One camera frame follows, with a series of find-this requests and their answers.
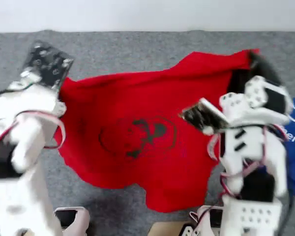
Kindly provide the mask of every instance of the red cloth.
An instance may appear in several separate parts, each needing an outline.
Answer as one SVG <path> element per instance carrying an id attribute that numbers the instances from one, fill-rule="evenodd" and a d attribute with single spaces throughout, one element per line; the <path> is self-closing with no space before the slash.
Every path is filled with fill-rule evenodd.
<path id="1" fill-rule="evenodd" d="M 139 184 L 153 210 L 199 206 L 216 163 L 207 154 L 209 137 L 178 113 L 201 97 L 218 106 L 232 70 L 248 67 L 248 51 L 193 52 L 164 71 L 66 79 L 60 97 L 67 137 L 60 154 L 95 186 Z M 61 140 L 59 131 L 55 137 Z"/>

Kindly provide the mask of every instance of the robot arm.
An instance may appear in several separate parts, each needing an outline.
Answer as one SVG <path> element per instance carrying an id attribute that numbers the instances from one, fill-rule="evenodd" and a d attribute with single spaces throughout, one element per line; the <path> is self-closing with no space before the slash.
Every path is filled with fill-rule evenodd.
<path id="1" fill-rule="evenodd" d="M 287 191 L 284 133 L 279 125 L 289 122 L 292 99 L 263 58 L 251 53 L 251 61 L 249 78 L 231 82 L 220 98 L 222 111 L 202 98 L 181 114 L 203 133 L 220 139 L 219 160 L 225 168 L 221 236 L 274 235 L 282 209 L 277 197 Z M 210 210 L 200 208 L 196 228 L 183 235 L 213 235 L 214 230 L 203 225 L 208 224 Z"/>
<path id="2" fill-rule="evenodd" d="M 66 106 L 58 93 L 72 62 L 66 53 L 36 41 L 20 81 L 0 92 L 1 236 L 23 230 L 36 236 L 84 236 L 89 226 L 82 207 L 61 208 L 55 216 L 39 161 L 58 126 L 65 139 L 58 117 Z"/>

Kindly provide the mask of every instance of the wire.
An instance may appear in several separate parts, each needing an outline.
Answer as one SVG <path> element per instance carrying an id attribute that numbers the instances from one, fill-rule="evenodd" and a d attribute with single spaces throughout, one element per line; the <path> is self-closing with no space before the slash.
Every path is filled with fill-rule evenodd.
<path id="1" fill-rule="evenodd" d="M 61 135 L 62 135 L 62 140 L 60 142 L 59 145 L 57 146 L 45 146 L 44 148 L 46 149 L 58 149 L 60 148 L 66 138 L 66 132 L 65 132 L 65 127 L 63 122 L 56 116 L 54 116 L 53 114 L 47 113 L 47 112 L 43 112 L 43 111 L 36 111 L 36 110 L 28 110 L 28 111 L 22 111 L 19 112 L 15 117 L 14 117 L 14 121 L 13 123 L 0 135 L 0 141 L 2 141 L 10 132 L 11 130 L 17 125 L 19 124 L 19 121 L 17 121 L 17 117 L 21 114 L 29 114 L 30 116 L 35 116 L 38 118 L 42 118 L 44 120 L 50 121 L 54 124 L 57 125 L 57 127 L 60 128 L 61 130 Z"/>
<path id="2" fill-rule="evenodd" d="M 55 115 L 50 114 L 48 112 L 36 111 L 36 110 L 22 111 L 22 112 L 18 113 L 15 117 L 17 117 L 17 116 L 19 116 L 21 114 L 30 114 L 31 116 L 42 118 L 42 119 L 45 119 L 47 121 L 50 121 L 50 122 L 56 124 L 57 127 L 59 127 L 60 130 L 61 130 L 62 140 L 61 140 L 59 145 L 45 146 L 44 148 L 45 149 L 59 149 L 59 148 L 62 147 L 62 145 L 63 145 L 63 143 L 65 141 L 65 138 L 66 138 L 66 132 L 65 132 L 64 123 L 58 117 L 56 117 Z"/>
<path id="3" fill-rule="evenodd" d="M 220 139 L 220 136 L 221 136 L 220 134 L 214 134 L 206 147 L 206 150 L 207 150 L 210 158 L 214 161 L 220 161 L 219 156 L 216 157 L 215 153 L 214 153 L 215 145 L 217 144 L 217 141 Z"/>
<path id="4" fill-rule="evenodd" d="M 5 94 L 5 93 L 11 93 L 11 92 L 21 92 L 24 91 L 26 89 L 28 89 L 29 87 L 31 87 L 34 83 L 31 83 L 29 85 L 27 85 L 26 87 L 22 88 L 22 89 L 4 89 L 0 91 L 0 95 Z"/>
<path id="5" fill-rule="evenodd" d="M 13 122 L 2 134 L 0 134 L 0 141 L 2 141 L 17 124 L 18 122 Z"/>

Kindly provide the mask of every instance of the red wire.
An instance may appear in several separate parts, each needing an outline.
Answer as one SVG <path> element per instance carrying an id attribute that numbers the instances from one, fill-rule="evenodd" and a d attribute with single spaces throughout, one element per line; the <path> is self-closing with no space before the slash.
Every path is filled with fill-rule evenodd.
<path id="1" fill-rule="evenodd" d="M 8 127 L 2 134 L 0 134 L 0 141 L 2 141 L 17 124 L 18 122 L 13 122 L 10 127 Z"/>
<path id="2" fill-rule="evenodd" d="M 16 114 L 16 116 L 14 117 L 14 122 L 13 124 L 8 127 L 1 135 L 0 135 L 0 141 L 2 141 L 8 134 L 9 132 L 11 132 L 11 130 L 18 124 L 18 122 L 16 121 L 16 117 L 19 116 L 20 114 L 23 113 L 38 113 L 38 114 L 44 114 L 44 115 L 48 115 L 51 117 L 55 117 L 54 115 L 48 113 L 48 112 L 43 112 L 43 111 L 36 111 L 36 110 L 26 110 L 26 111 L 21 111 L 18 114 Z M 61 146 L 61 144 L 56 145 L 56 146 L 45 146 L 45 149 L 58 149 Z"/>

